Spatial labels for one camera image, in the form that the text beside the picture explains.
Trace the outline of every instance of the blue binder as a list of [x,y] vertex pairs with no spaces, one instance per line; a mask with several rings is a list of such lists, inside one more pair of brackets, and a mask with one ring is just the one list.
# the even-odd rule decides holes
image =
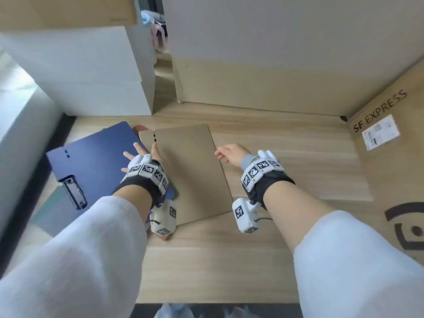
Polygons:
[[[121,168],[129,162],[123,152],[137,154],[134,142],[145,148],[128,123],[120,122],[48,152],[52,171],[66,189],[67,197],[62,193],[55,200],[54,209],[34,217],[35,224],[56,235],[100,197],[110,195],[124,176]],[[166,198],[174,198],[171,186]]]

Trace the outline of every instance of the black wrist strap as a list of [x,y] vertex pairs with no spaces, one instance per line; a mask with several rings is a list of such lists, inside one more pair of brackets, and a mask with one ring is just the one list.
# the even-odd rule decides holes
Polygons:
[[150,196],[152,197],[152,206],[150,207],[150,209],[152,209],[156,205],[159,205],[162,201],[162,194],[159,191],[159,188],[155,185],[155,183],[152,182],[151,179],[142,176],[131,176],[126,178],[123,182],[121,182],[121,184],[119,184],[114,189],[112,194],[127,185],[141,186],[146,189],[147,192],[150,193]]
[[251,192],[247,192],[246,187],[243,186],[249,200],[252,204],[257,202],[261,203],[262,207],[266,210],[265,203],[263,201],[266,190],[275,182],[286,181],[296,184],[286,173],[281,171],[272,171],[263,175],[263,177],[255,184]]

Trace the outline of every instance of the hand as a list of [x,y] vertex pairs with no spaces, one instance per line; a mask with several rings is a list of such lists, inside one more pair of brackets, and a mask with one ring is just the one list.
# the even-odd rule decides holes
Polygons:
[[231,165],[236,167],[241,167],[241,161],[248,154],[250,152],[240,144],[226,144],[218,147],[218,150],[215,152],[218,160],[223,163],[230,162]]
[[[143,147],[141,147],[141,145],[139,143],[134,143],[133,145],[134,145],[135,150],[137,151],[137,153],[139,155],[149,154],[149,152],[144,150]],[[155,160],[161,161],[161,162],[163,161],[163,158],[158,151],[158,147],[157,147],[156,143],[153,143],[153,145],[152,145],[151,154],[152,154],[152,159],[155,159]],[[126,158],[128,158],[130,161],[133,160],[133,158],[135,157],[134,155],[132,155],[128,152],[124,152],[124,156]],[[128,167],[124,167],[124,168],[121,168],[121,171],[128,173],[129,169],[128,169]]]

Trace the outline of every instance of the blue folder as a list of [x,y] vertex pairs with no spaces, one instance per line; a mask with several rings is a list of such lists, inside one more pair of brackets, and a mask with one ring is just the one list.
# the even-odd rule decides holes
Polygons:
[[[48,152],[64,190],[56,192],[49,211],[36,214],[32,222],[55,236],[100,197],[110,195],[124,177],[121,168],[129,163],[123,152],[137,154],[134,142],[145,148],[128,123],[120,122]],[[173,187],[168,187],[166,198],[174,198]]]

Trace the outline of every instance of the brown cardboard sheet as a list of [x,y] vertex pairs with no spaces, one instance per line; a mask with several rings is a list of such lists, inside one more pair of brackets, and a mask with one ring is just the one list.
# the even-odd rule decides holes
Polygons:
[[386,237],[424,264],[424,60],[348,124]]
[[0,31],[134,24],[134,0],[0,0]]
[[154,140],[165,160],[165,172],[177,191],[177,225],[231,211],[233,202],[207,125],[139,132]]

